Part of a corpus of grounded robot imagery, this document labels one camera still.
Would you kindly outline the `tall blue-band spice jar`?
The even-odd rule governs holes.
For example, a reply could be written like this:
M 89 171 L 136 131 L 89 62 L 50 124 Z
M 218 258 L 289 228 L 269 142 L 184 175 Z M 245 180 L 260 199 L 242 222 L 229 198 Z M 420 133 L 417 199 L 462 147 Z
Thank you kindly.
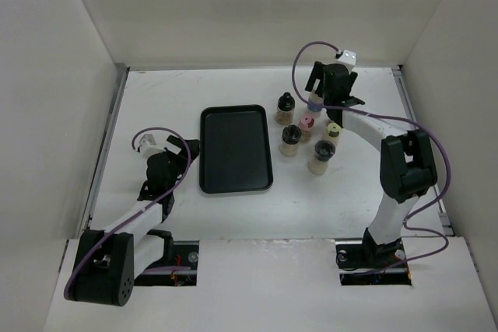
M 313 89 L 308 96 L 307 110 L 313 118 L 319 118 L 322 111 L 323 98 Z

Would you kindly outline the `black grinder-cap spice bottle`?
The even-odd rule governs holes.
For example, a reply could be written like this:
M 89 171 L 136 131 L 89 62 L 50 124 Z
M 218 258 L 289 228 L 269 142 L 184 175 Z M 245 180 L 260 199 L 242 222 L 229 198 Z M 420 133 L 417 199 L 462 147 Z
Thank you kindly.
M 297 154 L 302 131 L 294 124 L 288 125 L 282 130 L 279 151 L 286 157 L 293 157 Z

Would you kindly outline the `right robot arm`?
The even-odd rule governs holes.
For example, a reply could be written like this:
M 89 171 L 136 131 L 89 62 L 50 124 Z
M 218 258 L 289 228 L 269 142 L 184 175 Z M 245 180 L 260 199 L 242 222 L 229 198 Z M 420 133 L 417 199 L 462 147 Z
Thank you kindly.
M 393 263 L 402 250 L 402 225 L 416 202 L 437 181 L 429 135 L 404 130 L 372 114 L 363 114 L 364 102 L 351 94 L 357 73 L 340 63 L 314 63 L 305 90 L 322 98 L 330 120 L 355 133 L 380 153 L 383 196 L 377 214 L 365 229 L 361 243 L 337 245 L 338 267 L 353 271 Z

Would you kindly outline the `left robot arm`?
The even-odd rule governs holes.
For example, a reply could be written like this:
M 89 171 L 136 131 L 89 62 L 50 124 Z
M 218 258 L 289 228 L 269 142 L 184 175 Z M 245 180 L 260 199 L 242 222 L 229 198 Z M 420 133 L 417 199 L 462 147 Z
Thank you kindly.
M 63 296 L 68 301 L 124 306 L 135 286 L 194 286 L 199 245 L 174 240 L 160 225 L 174 206 L 174 190 L 199 156 L 200 142 L 172 131 L 166 139 L 178 152 L 159 145 L 153 128 L 132 139 L 146 159 L 146 180 L 135 205 L 103 229 L 87 229 L 79 238 L 72 273 Z

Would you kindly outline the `purple-lid spice jar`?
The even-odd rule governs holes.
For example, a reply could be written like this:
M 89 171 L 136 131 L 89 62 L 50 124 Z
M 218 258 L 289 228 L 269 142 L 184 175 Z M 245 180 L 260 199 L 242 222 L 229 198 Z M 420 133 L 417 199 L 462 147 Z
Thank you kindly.
M 327 110 L 328 119 L 342 126 L 342 110 Z

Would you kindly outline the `pink-cap spice bottle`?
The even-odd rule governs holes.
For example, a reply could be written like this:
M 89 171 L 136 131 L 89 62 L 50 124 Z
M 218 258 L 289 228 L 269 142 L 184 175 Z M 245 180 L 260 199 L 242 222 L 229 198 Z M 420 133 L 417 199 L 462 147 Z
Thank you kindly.
M 311 139 L 314 118 L 309 114 L 304 114 L 299 121 L 298 127 L 301 130 L 301 143 L 308 143 Z

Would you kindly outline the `yellow-cap spice bottle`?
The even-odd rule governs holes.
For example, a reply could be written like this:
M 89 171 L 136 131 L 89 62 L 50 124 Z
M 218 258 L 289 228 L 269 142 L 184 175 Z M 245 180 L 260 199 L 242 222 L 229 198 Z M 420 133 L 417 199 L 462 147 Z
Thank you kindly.
M 334 121 L 330 122 L 325 128 L 322 139 L 331 142 L 335 147 L 338 146 L 339 138 L 342 132 L 342 127 Z

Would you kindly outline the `black knob-cap spice bottle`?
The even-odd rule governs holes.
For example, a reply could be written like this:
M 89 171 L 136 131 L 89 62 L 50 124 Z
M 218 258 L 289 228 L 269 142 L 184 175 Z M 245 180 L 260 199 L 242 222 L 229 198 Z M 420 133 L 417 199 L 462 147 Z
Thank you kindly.
M 295 99 L 291 93 L 283 93 L 277 101 L 277 111 L 275 113 L 275 121 L 283 126 L 290 125 L 293 122 L 293 114 L 295 109 Z

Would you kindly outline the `black plastic tray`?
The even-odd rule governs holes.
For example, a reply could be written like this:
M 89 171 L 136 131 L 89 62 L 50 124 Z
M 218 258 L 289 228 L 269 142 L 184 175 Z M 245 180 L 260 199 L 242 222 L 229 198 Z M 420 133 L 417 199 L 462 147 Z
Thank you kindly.
M 206 194 L 268 190 L 272 156 L 264 107 L 209 107 L 200 116 L 199 186 Z

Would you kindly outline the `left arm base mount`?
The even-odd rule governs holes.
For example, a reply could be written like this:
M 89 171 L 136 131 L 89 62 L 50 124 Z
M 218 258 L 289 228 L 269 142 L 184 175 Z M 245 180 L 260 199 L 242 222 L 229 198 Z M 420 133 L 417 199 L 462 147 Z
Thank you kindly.
M 190 287 L 197 285 L 199 241 L 175 241 L 168 252 L 135 279 L 138 287 Z

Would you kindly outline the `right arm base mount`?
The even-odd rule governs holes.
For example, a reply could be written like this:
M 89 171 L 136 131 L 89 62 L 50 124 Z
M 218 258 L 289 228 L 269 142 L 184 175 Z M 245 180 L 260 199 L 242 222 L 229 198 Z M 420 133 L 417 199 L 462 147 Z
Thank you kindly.
M 375 286 L 412 284 L 409 267 L 400 239 L 387 246 L 363 242 L 335 244 L 336 264 L 342 286 Z

